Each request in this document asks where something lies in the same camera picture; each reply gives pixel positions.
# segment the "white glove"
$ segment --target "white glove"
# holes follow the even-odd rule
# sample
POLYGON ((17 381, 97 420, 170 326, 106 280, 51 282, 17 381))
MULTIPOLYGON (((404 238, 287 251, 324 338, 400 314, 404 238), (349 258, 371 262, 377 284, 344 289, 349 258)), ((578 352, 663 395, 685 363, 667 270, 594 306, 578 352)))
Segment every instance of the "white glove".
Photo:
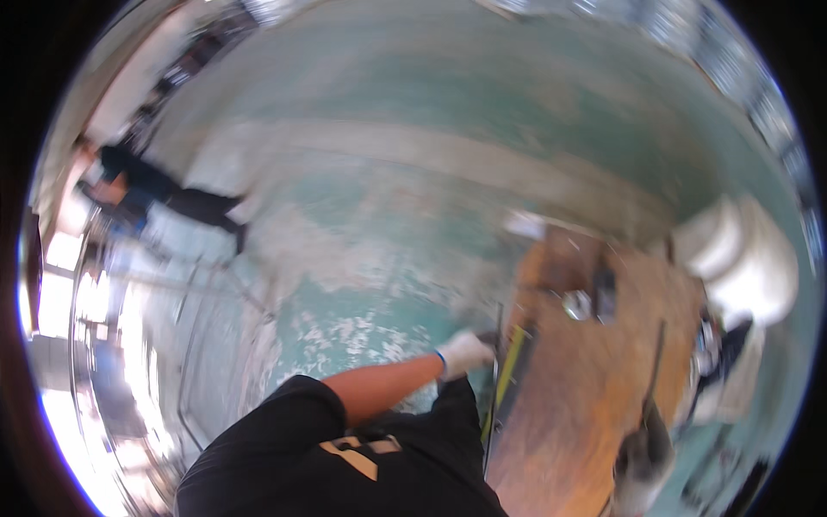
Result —
POLYGON ((444 345, 437 347, 437 354, 445 363, 440 376, 443 381, 459 379, 469 370, 494 362, 494 350, 467 329, 455 333, 444 345))

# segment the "person in dark clothing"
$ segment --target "person in dark clothing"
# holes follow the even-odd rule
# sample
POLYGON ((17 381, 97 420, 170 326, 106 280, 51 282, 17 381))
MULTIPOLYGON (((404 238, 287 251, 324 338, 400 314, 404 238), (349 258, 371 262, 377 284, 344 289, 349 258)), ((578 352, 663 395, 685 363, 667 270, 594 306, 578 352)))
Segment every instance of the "person in dark clothing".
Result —
POLYGON ((167 208, 200 223, 223 228, 236 237, 236 252, 244 250, 246 224, 238 224, 227 212, 242 198, 228 198, 199 189, 185 189, 164 171, 133 155, 124 146, 102 146, 95 149, 89 140, 79 139, 81 152, 97 156, 103 175, 92 186, 91 195, 101 203, 118 206, 149 206, 162 203, 167 208))
POLYGON ((287 380, 216 438, 181 480, 179 517, 505 517, 483 478, 466 373, 494 353, 469 331, 435 353, 322 381, 287 380), (426 414, 389 409, 436 379, 426 414))

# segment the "workbench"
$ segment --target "workbench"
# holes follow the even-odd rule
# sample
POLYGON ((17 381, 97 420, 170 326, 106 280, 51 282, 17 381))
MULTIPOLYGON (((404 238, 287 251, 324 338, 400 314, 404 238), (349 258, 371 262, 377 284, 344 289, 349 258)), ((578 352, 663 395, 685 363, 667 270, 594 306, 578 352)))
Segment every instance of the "workbench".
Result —
POLYGON ((510 517, 597 517, 620 443, 640 423, 661 320, 653 396, 669 425, 689 384, 700 280, 663 259, 548 226, 519 266, 506 332, 532 334, 516 398, 496 435, 487 481, 510 517), (592 291, 600 256, 616 277, 615 321, 576 321, 558 295, 592 291))

